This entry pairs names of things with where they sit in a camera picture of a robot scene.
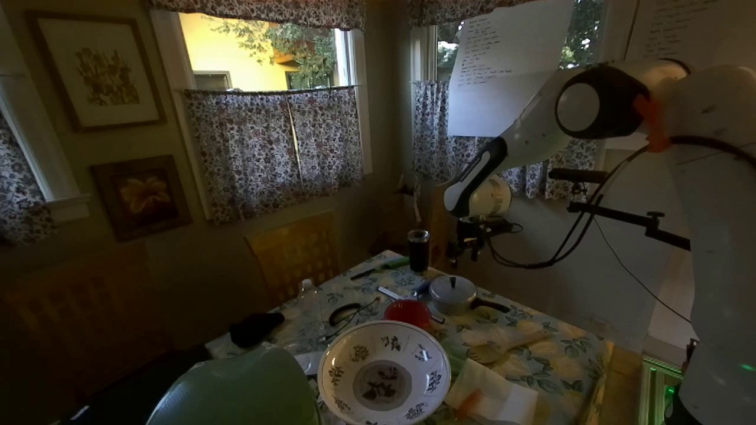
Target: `table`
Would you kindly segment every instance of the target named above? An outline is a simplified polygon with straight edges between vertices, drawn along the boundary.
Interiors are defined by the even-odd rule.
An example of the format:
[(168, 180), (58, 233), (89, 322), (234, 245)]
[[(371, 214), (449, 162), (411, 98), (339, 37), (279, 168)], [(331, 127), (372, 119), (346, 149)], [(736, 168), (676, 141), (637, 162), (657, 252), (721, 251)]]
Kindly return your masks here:
[[(383, 269), (361, 278), (350, 278), (363, 269), (389, 265), (401, 255), (385, 251), (350, 272), (333, 276), (316, 292), (294, 298), (281, 306), (286, 323), (271, 332), (271, 342), (286, 347), (293, 354), (324, 349), (343, 328), (329, 327), (331, 311), (343, 305), (363, 305), (350, 322), (363, 323), (381, 318), (383, 310), (391, 303), (381, 296), (378, 289), (389, 289), (403, 298), (422, 281), (431, 278), (413, 275), (408, 266)], [(476, 358), (511, 382), (531, 387), (538, 393), (537, 423), (596, 423), (603, 404), (605, 370), (611, 358), (613, 342), (581, 330), (572, 323), (552, 318), (544, 311), (516, 305), (503, 296), (479, 289), (479, 296), (511, 306), (500, 314), (489, 306), (469, 310), (449, 316), (443, 327), (431, 332), (443, 345), (451, 369), (455, 370), (463, 358)], [(512, 336), (512, 345), (506, 351), (475, 345), (475, 336), (490, 328), (503, 328)], [(451, 412), (441, 406), (424, 423), (451, 423)]]

